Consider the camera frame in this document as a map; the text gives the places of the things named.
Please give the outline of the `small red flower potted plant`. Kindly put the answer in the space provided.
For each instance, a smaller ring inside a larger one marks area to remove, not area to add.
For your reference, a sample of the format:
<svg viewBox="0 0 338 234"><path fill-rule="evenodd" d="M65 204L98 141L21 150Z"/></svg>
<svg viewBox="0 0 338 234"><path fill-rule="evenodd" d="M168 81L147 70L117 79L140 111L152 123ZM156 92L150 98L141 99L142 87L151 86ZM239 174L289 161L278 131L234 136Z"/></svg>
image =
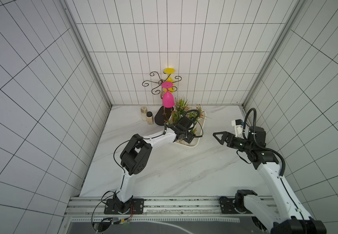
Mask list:
<svg viewBox="0 0 338 234"><path fill-rule="evenodd" d="M203 107L202 107L202 105L200 105L200 104L197 104L196 105L196 109L199 111L199 119L204 119L205 117L206 117L206 113L205 113L205 111L203 110Z"/></svg>

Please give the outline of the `white rectangular storage tray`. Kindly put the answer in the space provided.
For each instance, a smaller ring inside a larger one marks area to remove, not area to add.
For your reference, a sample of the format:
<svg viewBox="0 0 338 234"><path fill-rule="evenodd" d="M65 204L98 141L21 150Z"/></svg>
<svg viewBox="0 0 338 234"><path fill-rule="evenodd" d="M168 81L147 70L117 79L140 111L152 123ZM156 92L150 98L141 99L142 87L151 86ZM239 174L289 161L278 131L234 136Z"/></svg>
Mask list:
<svg viewBox="0 0 338 234"><path fill-rule="evenodd" d="M179 133L174 144L187 148L196 147L204 135L204 125L206 122L206 113L199 109L190 109L177 118L171 116L171 125Z"/></svg>

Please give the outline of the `beige cap spice bottle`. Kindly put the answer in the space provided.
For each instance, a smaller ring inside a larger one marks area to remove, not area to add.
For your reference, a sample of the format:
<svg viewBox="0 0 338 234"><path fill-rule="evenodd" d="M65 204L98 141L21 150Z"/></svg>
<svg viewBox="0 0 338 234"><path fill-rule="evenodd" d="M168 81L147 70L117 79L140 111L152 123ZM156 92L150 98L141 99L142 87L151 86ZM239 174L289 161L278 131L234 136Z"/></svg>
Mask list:
<svg viewBox="0 0 338 234"><path fill-rule="evenodd" d="M142 119L143 121L146 121L146 120L147 120L147 112L148 112L147 107L142 106L142 107L140 108L140 112L141 112L141 119Z"/></svg>

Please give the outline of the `black cap spice bottle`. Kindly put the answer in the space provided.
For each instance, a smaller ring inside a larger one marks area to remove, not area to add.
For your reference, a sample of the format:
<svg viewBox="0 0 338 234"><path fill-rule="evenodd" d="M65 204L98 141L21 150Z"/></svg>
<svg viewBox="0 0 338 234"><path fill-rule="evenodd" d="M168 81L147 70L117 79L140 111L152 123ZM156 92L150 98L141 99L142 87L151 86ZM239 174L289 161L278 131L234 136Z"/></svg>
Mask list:
<svg viewBox="0 0 338 234"><path fill-rule="evenodd" d="M152 112L146 113L146 121L147 121L148 124L154 124Z"/></svg>

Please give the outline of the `pink plastic goblet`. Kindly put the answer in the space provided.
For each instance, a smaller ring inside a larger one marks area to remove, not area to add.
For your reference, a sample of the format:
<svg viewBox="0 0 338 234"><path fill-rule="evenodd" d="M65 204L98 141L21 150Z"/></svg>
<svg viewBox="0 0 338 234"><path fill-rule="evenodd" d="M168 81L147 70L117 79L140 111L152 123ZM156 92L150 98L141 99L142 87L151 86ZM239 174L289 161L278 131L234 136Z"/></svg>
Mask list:
<svg viewBox="0 0 338 234"><path fill-rule="evenodd" d="M171 82L163 82L161 84L162 89L164 89L164 95L162 98L163 106L165 108L172 108L175 106L174 96L171 92L167 91L168 89L173 87Z"/></svg>

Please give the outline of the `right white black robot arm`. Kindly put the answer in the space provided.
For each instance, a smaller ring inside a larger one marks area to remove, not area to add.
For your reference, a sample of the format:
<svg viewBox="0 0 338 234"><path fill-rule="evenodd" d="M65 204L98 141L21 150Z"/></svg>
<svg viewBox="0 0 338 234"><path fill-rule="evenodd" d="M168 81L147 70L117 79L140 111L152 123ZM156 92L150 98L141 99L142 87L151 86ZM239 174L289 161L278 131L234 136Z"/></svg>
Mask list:
<svg viewBox="0 0 338 234"><path fill-rule="evenodd" d="M325 225L315 220L296 197L284 177L284 164L265 148L266 133L261 127L252 127L248 135L238 137L229 132L213 134L221 145L246 153L255 170L265 181L278 211L258 197L253 190L238 190L234 198L220 197L222 213L253 214L271 234L325 234Z"/></svg>

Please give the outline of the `black scroll goblet rack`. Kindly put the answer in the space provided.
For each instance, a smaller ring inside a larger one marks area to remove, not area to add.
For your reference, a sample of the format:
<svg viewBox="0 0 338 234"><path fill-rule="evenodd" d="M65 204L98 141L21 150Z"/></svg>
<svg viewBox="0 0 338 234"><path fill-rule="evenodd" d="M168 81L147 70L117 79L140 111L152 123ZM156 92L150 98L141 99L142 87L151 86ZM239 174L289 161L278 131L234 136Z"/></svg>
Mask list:
<svg viewBox="0 0 338 234"><path fill-rule="evenodd" d="M164 74L167 75L167 77L161 78L158 72L150 72L151 77L157 75L159 80L156 82L152 80L145 80L142 82L143 87L147 87L149 86L149 83L151 83L151 93L153 95L160 95L162 100L162 106L153 118L154 122L159 126L163 126L169 121L174 111L175 100L173 93L177 91L175 84L182 80L181 76L175 76L174 79L172 79L171 75L174 73L175 70L173 68L166 68Z"/></svg>

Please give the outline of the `aluminium mounting rail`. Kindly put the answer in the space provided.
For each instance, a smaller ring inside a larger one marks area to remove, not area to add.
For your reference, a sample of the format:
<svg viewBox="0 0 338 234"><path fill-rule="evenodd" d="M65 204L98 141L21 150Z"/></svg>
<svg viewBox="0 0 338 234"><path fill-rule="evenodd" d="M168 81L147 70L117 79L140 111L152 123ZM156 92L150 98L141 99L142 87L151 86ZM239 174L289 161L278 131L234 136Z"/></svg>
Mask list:
<svg viewBox="0 0 338 234"><path fill-rule="evenodd" d="M125 212L118 211L113 199L84 197L71 198L65 217L79 218L82 221L99 222L106 217L132 220L144 218L163 218L166 221L175 219L200 218L238 218L256 216L257 208L239 212L234 206L234 199L228 197L152 197L133 199Z"/></svg>

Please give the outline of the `yellow plastic goblet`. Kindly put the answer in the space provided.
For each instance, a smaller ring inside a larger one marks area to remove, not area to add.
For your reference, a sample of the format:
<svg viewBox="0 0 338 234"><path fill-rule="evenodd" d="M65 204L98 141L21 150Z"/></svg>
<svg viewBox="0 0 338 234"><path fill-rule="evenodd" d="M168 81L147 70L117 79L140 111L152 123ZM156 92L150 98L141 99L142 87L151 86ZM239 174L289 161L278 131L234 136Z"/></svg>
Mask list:
<svg viewBox="0 0 338 234"><path fill-rule="evenodd" d="M168 75L165 81L174 83L174 80L171 78L171 75L175 73L175 70L173 68L166 68L164 69L164 73ZM167 91L173 93L175 91L175 85L173 85L173 87L168 89Z"/></svg>

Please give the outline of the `green potted plant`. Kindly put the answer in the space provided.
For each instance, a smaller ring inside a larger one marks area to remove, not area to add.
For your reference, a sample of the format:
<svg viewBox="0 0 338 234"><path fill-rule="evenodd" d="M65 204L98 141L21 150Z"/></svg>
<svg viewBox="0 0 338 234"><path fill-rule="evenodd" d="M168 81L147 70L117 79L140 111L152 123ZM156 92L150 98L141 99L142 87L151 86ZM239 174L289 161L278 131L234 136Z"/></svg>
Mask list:
<svg viewBox="0 0 338 234"><path fill-rule="evenodd" d="M178 115L183 115L189 110L188 101L185 98L180 98L175 100L175 112Z"/></svg>

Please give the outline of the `pink potted plant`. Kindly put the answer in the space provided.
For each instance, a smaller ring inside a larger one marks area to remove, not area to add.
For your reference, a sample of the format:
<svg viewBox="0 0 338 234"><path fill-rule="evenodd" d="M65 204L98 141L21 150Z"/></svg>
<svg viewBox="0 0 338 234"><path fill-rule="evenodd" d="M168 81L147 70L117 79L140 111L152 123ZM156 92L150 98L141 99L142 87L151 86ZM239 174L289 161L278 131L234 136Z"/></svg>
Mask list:
<svg viewBox="0 0 338 234"><path fill-rule="evenodd" d="M192 121L196 121L201 117L201 112L196 109L189 110L188 112L186 112L186 117Z"/></svg>

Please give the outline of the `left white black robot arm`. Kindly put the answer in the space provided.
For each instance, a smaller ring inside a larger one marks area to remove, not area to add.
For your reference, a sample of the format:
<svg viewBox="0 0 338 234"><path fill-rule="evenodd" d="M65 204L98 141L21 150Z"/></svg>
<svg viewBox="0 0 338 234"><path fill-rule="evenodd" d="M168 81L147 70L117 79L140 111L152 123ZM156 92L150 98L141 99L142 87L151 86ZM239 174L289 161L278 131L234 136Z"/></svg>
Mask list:
<svg viewBox="0 0 338 234"><path fill-rule="evenodd" d="M182 116L174 124L164 125L164 130L149 136L135 134L125 141L127 144L120 154L122 181L119 189L111 191L111 198L101 198L104 214L142 214L144 199L133 195L136 175L145 169L153 149L165 144L183 140L191 143L197 136L191 131L196 126L196 117Z"/></svg>

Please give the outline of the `orange potted plant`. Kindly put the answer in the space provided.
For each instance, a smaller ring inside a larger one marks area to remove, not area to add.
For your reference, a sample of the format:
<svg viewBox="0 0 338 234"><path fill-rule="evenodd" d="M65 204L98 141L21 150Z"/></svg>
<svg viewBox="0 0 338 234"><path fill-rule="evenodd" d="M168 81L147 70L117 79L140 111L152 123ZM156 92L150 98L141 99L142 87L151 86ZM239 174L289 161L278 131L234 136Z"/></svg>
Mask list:
<svg viewBox="0 0 338 234"><path fill-rule="evenodd" d="M179 140L180 144L187 146L194 146L197 143L197 140L202 137L202 131L198 131L197 127L193 127L186 134L185 137Z"/></svg>

